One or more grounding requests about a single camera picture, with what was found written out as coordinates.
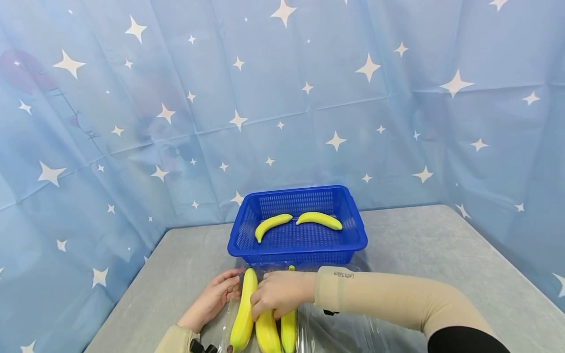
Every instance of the hand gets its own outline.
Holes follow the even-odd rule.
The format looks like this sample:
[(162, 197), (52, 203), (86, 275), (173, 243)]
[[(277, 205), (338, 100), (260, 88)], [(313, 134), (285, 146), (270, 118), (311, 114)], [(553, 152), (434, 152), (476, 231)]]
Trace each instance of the hand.
[(296, 309), (302, 303), (313, 303), (316, 273), (299, 271), (275, 271), (266, 273), (257, 291), (251, 296), (251, 315), (257, 321), (259, 314), (273, 309), (273, 317)]
[(202, 327), (210, 322), (233, 297), (239, 296), (239, 274), (242, 269), (234, 268), (217, 275), (196, 301), (180, 318), (177, 325), (200, 333)]

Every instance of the blue basket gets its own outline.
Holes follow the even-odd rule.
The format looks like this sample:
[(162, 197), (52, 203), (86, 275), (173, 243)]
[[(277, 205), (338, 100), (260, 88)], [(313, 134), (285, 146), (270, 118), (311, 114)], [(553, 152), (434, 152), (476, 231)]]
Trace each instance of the blue basket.
[[(298, 217), (309, 211), (332, 215), (344, 227), (332, 230), (317, 223), (296, 225)], [(293, 219), (270, 229), (262, 243), (257, 243), (255, 228), (281, 213), (289, 213)], [(353, 197), (345, 186), (332, 185), (247, 195), (233, 224), (228, 253), (252, 265), (347, 264), (366, 246), (365, 227)]]

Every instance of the banana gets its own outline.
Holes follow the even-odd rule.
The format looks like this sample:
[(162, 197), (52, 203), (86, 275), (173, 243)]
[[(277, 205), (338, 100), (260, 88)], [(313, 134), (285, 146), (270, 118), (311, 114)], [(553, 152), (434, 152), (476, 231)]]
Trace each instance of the banana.
[(261, 244), (261, 241), (263, 240), (263, 236), (269, 229), (281, 224), (288, 223), (291, 219), (292, 219), (292, 215), (289, 215), (288, 213), (283, 213), (282, 215), (265, 219), (255, 229), (255, 239), (257, 239), (257, 242)]
[[(294, 271), (294, 266), (288, 266), (289, 271)], [(296, 310), (292, 310), (281, 317), (281, 340), (285, 353), (294, 353), (296, 348)]]
[(257, 274), (248, 268), (244, 275), (243, 290), (241, 291), (240, 308), (233, 323), (229, 344), (233, 352), (239, 353), (245, 349), (253, 332), (253, 318), (251, 317), (251, 295), (257, 290)]
[(281, 353), (281, 342), (273, 310), (265, 310), (255, 323), (255, 336), (261, 353)]
[(305, 212), (301, 214), (298, 220), (296, 221), (296, 225), (307, 222), (319, 223), (333, 230), (341, 230), (344, 228), (344, 226), (341, 225), (340, 221), (338, 221), (332, 216), (328, 216), (320, 212)]

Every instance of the arm sleeve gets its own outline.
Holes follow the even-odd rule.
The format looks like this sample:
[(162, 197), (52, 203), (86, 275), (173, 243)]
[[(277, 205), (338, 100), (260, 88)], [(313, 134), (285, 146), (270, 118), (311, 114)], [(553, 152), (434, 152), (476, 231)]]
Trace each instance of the arm sleeve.
[(200, 339), (200, 335), (180, 326), (171, 326), (155, 353), (189, 353), (190, 341), (193, 338)]
[(426, 339), (452, 326), (474, 328), (495, 337), (463, 293), (425, 278), (324, 266), (316, 275), (315, 305), (336, 312), (378, 317), (418, 330)]

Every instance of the tabletop surface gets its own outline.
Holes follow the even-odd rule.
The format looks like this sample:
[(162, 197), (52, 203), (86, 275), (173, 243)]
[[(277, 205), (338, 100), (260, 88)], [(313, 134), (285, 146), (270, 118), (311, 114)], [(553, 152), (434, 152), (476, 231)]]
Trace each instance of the tabletop surface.
[[(361, 212), (369, 243), (353, 264), (364, 271), (427, 277), (464, 292), (512, 353), (565, 352), (565, 315), (446, 206)], [(235, 265), (231, 224), (170, 230), (86, 353), (152, 353), (213, 276)], [(219, 339), (222, 318), (203, 332)], [(424, 336), (379, 321), (391, 352), (426, 352)]]

